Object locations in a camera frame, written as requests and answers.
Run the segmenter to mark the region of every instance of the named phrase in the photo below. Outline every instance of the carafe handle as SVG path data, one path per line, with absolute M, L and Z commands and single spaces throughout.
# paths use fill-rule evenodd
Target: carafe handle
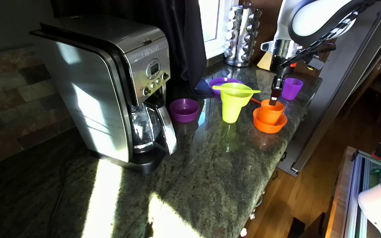
M 178 139 L 176 139 L 174 123 L 168 115 L 166 106 L 158 107 L 156 113 L 159 114 L 160 121 L 163 123 L 162 134 L 163 134 L 166 146 L 168 148 L 168 154 L 172 155 L 178 147 Z

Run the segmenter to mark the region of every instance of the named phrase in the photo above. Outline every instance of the stainless steel coffee maker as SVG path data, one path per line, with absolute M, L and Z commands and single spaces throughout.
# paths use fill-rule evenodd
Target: stainless steel coffee maker
M 176 150 L 166 110 L 171 78 L 164 33 L 110 16 L 43 23 L 39 49 L 86 146 L 150 172 Z

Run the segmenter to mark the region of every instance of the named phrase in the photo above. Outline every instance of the purple cup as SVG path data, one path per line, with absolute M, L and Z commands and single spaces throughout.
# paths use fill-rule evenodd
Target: purple cup
M 200 105 L 191 98 L 180 98 L 170 103 L 170 115 L 176 123 L 191 123 L 199 118 Z
M 295 101 L 305 82 L 298 78 L 286 78 L 283 82 L 282 98 Z
M 236 82 L 236 84 L 242 84 L 242 81 L 236 80 L 236 78 L 213 78 L 208 82 L 209 89 L 212 89 L 212 93 L 219 97 L 220 92 L 219 90 L 213 90 L 213 86 L 221 86 L 223 84 L 228 84 L 228 82 Z

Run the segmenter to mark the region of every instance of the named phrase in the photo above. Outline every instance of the coffee maker control panel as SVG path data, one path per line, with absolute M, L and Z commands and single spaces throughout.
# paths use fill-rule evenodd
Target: coffee maker control panel
M 167 39 L 146 43 L 145 47 L 126 55 L 134 93 L 133 101 L 142 105 L 171 78 Z

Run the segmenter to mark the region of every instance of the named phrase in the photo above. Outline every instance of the window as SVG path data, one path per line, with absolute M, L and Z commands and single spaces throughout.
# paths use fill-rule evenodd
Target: window
M 238 0 L 199 0 L 207 58 L 223 55 L 227 49 L 228 16 Z

